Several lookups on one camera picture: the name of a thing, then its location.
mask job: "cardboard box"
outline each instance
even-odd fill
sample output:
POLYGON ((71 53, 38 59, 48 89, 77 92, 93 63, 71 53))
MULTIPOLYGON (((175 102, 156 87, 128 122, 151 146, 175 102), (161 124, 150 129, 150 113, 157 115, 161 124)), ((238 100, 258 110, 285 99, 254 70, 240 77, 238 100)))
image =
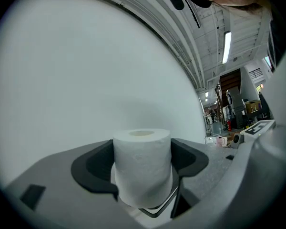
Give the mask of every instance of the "cardboard box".
POLYGON ((260 109, 259 105, 262 106, 260 100, 253 100, 253 101, 246 102, 247 113, 252 113, 255 110, 259 110, 260 109))

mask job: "fluorescent light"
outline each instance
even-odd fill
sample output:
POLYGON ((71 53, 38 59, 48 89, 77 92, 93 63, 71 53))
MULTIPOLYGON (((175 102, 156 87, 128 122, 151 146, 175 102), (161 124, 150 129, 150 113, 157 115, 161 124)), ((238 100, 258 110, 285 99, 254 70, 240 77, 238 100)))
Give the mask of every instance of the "fluorescent light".
POLYGON ((265 61, 267 62, 268 66, 270 67, 270 66, 271 66, 271 62, 270 62, 269 57, 267 56, 267 57, 265 57, 264 59, 265 59, 265 61))
POLYGON ((232 33, 230 31, 225 32, 225 49, 223 56, 223 64, 228 62, 230 46, 231 46, 232 33))

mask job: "ceiling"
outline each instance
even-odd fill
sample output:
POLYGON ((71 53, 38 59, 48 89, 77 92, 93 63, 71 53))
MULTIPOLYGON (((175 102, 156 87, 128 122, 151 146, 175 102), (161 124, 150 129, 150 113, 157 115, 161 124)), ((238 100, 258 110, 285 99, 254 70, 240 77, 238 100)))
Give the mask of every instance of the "ceiling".
POLYGON ((214 5, 203 9, 189 0, 191 9, 184 1, 181 11, 169 0, 106 1, 139 19, 162 40, 186 72, 204 106, 216 101, 214 88, 220 75, 266 57, 270 21, 267 11, 249 15, 214 5), (225 31, 232 32, 232 44, 228 62, 221 64, 225 31), (208 102, 205 92, 209 92, 208 102))

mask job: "ceiling light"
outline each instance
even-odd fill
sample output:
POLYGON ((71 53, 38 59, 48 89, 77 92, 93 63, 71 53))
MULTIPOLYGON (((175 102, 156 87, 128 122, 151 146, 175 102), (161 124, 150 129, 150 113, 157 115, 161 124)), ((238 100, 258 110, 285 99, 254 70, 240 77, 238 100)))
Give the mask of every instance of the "ceiling light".
POLYGON ((229 52, 230 52, 230 46, 231 46, 231 38, 232 33, 230 31, 225 32, 225 47, 224 47, 224 56, 223 56, 223 64, 228 62, 229 52))

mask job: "black cable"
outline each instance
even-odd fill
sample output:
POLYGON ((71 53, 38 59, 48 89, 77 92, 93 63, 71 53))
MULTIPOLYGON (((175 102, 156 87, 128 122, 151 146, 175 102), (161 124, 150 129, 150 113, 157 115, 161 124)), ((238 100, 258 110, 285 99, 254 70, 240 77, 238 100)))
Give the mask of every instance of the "black cable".
POLYGON ((191 12, 192 12, 192 15, 193 15, 193 17, 194 17, 194 20, 196 21, 196 24, 197 24, 198 28, 200 29, 200 26, 199 26, 199 23, 198 23, 198 20, 197 20, 195 14, 194 14, 194 11, 192 10, 192 8, 191 8, 190 4, 187 2, 187 0, 185 0, 185 2, 186 2, 186 4, 187 4, 187 6, 190 8, 190 10, 191 10, 191 12))

